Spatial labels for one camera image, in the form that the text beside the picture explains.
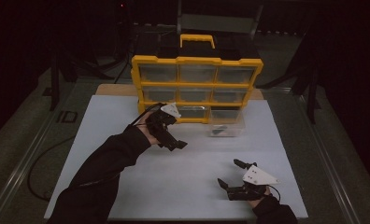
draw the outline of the dark background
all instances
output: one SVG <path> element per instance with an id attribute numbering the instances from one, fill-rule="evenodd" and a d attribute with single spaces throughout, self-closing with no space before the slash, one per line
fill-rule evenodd
<path id="1" fill-rule="evenodd" d="M 99 34 L 105 26 L 115 27 L 113 10 L 120 2 L 128 8 L 116 12 L 118 20 L 177 23 L 173 0 L 0 0 L 0 128 L 49 68 L 51 33 L 82 61 L 96 63 L 97 56 L 112 56 L 101 45 L 116 40 L 102 41 Z M 306 59 L 317 63 L 319 84 L 370 174 L 370 2 L 263 1 L 263 5 L 258 27 L 262 34 L 306 34 L 293 64 L 302 65 Z M 254 6 L 249 1 L 183 1 L 184 12 L 222 16 L 246 16 L 255 12 Z"/>

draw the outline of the hand-mounted device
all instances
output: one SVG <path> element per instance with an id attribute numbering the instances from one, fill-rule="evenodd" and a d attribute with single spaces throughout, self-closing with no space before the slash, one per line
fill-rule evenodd
<path id="1" fill-rule="evenodd" d="M 253 201 L 261 199 L 266 192 L 266 186 L 277 184 L 278 180 L 257 167 L 257 163 L 244 163 L 234 160 L 234 163 L 242 169 L 247 169 L 243 175 L 242 187 L 229 188 L 223 180 L 218 179 L 221 188 L 226 190 L 230 201 Z"/>
<path id="2" fill-rule="evenodd" d="M 159 108 L 149 115 L 145 123 L 149 133 L 161 143 L 158 145 L 159 147 L 167 147 L 170 151 L 176 148 L 183 149 L 188 144 L 186 142 L 176 140 L 167 129 L 168 125 L 174 124 L 177 121 L 176 118 L 181 117 L 178 113 L 176 103 L 169 105 L 159 103 L 150 106 L 137 119 L 129 124 L 126 129 L 134 126 L 139 119 L 156 106 L 159 106 Z"/>

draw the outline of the yellow storage organizer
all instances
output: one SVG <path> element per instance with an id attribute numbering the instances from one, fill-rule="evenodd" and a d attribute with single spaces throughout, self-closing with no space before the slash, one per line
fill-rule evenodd
<path id="1" fill-rule="evenodd" d="M 132 65 L 140 113 L 177 102 L 178 122 L 201 123 L 208 123 L 211 109 L 247 105 L 263 68 L 245 35 L 142 35 Z"/>

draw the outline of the black stand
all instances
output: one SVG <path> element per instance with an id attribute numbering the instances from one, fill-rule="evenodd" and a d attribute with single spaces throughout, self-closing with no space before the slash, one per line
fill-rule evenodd
<path id="1" fill-rule="evenodd" d="M 277 84 L 288 80 L 292 77 L 297 77 L 295 83 L 292 86 L 292 92 L 294 95 L 302 95 L 307 87 L 309 87 L 307 97 L 307 116 L 310 121 L 316 123 L 314 119 L 314 109 L 316 104 L 316 90 L 317 82 L 319 79 L 319 72 L 315 62 L 309 61 L 304 65 L 296 65 L 294 59 L 292 59 L 289 68 L 284 76 L 279 77 L 273 81 L 270 81 L 263 85 L 258 85 L 258 89 L 270 89 L 275 87 Z"/>
<path id="2" fill-rule="evenodd" d="M 47 31 L 47 34 L 49 37 L 48 46 L 51 52 L 50 111 L 54 110 L 56 105 L 60 102 L 59 71 L 62 72 L 64 80 L 67 82 L 75 82 L 78 79 L 78 75 L 75 71 L 74 66 L 85 69 L 101 79 L 113 79 L 113 77 L 109 77 L 103 74 L 97 68 L 94 68 L 91 65 L 75 57 L 58 41 L 58 38 L 52 32 Z"/>

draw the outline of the white table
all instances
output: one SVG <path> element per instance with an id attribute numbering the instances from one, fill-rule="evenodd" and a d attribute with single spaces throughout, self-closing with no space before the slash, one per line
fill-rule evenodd
<path id="1" fill-rule="evenodd" d="M 80 165 L 112 134 L 121 133 L 137 117 L 137 97 L 95 95 L 79 127 L 50 200 L 49 218 L 58 195 Z M 233 159 L 257 162 L 280 180 L 281 203 L 297 217 L 307 217 L 298 186 L 266 101 L 249 101 L 243 115 L 246 130 L 238 137 L 208 137 L 204 124 L 170 125 L 169 132 L 188 143 L 170 152 L 151 147 L 135 166 L 121 173 L 119 193 L 109 218 L 119 220 L 235 220 L 254 215 L 246 202 L 227 199 L 217 178 L 241 186 L 242 170 Z"/>

